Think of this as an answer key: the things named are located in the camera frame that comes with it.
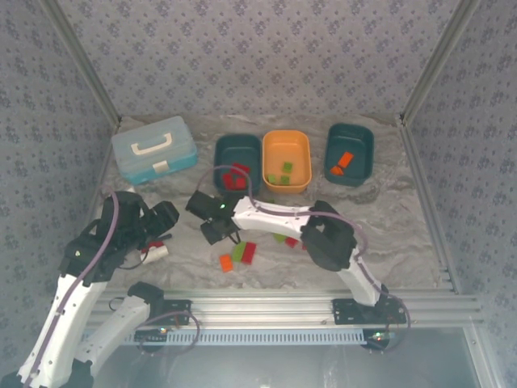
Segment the plastic bin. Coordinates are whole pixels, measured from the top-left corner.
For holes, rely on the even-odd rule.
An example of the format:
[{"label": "plastic bin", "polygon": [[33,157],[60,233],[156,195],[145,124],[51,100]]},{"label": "plastic bin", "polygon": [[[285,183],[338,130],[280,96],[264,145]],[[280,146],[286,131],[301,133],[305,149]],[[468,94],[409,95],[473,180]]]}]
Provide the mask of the plastic bin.
[{"label": "plastic bin", "polygon": [[[244,133],[224,135],[217,140],[214,166],[232,165],[239,163],[250,168],[250,178],[253,194],[259,194],[262,183],[262,143],[254,135]],[[248,193],[246,190],[227,190],[223,184],[222,175],[229,173],[228,170],[215,170],[213,172],[213,183],[221,194],[230,192]]]},{"label": "plastic bin", "polygon": [[[292,163],[291,174],[282,172],[285,162]],[[274,175],[278,183],[270,183]],[[280,184],[280,176],[289,176],[289,185]],[[272,192],[296,194],[309,186],[313,172],[310,164],[309,138],[303,132],[281,129],[266,133],[263,138],[263,179]]]},{"label": "plastic bin", "polygon": [[[368,128],[353,124],[334,124],[330,127],[325,151],[325,177],[328,181],[346,186],[358,187],[372,176],[373,133]],[[338,164],[344,152],[354,158],[344,175],[334,175],[330,169]]]},{"label": "plastic bin", "polygon": [[180,116],[117,133],[111,143],[120,174],[132,184],[144,183],[197,163],[197,148]]}]

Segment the box handle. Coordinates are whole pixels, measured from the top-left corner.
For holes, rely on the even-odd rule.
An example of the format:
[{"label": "box handle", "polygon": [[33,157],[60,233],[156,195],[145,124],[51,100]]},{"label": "box handle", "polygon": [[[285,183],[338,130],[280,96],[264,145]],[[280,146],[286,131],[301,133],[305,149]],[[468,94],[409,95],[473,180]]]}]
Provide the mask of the box handle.
[{"label": "box handle", "polygon": [[161,150],[162,148],[166,148],[172,144],[172,136],[170,133],[166,133],[163,135],[165,137],[165,141],[162,144],[154,145],[149,148],[144,148],[143,150],[140,150],[138,148],[138,143],[131,144],[131,150],[135,155],[145,155],[150,154],[151,152]]}]

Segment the red piece in tray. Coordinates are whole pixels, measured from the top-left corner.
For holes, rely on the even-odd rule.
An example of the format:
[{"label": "red piece in tray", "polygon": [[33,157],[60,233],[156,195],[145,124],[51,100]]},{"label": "red piece in tray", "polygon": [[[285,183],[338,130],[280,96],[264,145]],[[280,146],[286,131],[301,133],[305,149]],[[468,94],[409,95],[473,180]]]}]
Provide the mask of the red piece in tray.
[{"label": "red piece in tray", "polygon": [[[248,167],[248,166],[244,166],[243,164],[241,163],[232,163],[232,166],[235,166],[241,170],[243,170],[245,173],[249,174],[251,169]],[[244,174],[242,174],[237,168],[232,168],[232,174],[237,174],[237,175],[240,175],[240,176],[244,176]]]},{"label": "red piece in tray", "polygon": [[226,190],[233,190],[233,176],[230,173],[223,174],[223,184]]},{"label": "red piece in tray", "polygon": [[238,176],[235,179],[235,186],[234,188],[236,190],[244,190],[246,188],[246,178],[243,176]]}]

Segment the teal tray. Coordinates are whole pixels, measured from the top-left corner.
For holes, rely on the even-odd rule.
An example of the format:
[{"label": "teal tray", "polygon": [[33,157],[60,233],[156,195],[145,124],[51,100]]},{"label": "teal tray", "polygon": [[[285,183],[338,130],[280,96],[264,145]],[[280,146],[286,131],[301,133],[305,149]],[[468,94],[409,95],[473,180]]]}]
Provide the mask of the teal tray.
[{"label": "teal tray", "polygon": [[[364,183],[373,171],[373,133],[368,128],[353,124],[334,124],[329,129],[325,150],[325,178],[332,183],[352,186]],[[344,175],[334,175],[330,169],[336,166],[344,152],[354,154],[354,158]]]},{"label": "teal tray", "polygon": [[[217,140],[214,166],[240,163],[250,168],[253,195],[259,194],[262,184],[262,142],[254,135],[244,133],[224,135]],[[213,183],[221,194],[247,194],[246,190],[226,190],[222,175],[230,170],[215,170]]]}]

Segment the orange tray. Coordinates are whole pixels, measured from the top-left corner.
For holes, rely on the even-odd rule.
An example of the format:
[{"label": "orange tray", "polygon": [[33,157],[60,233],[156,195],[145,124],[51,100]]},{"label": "orange tray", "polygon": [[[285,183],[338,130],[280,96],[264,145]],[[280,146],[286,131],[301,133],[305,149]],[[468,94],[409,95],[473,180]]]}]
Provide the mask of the orange tray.
[{"label": "orange tray", "polygon": [[[309,138],[303,132],[281,129],[266,133],[262,146],[262,174],[267,188],[272,192],[297,194],[309,186],[313,178],[310,165]],[[282,172],[285,162],[292,163],[292,172]],[[272,184],[267,181],[269,174],[280,181],[281,175],[289,177],[289,185]]]}]

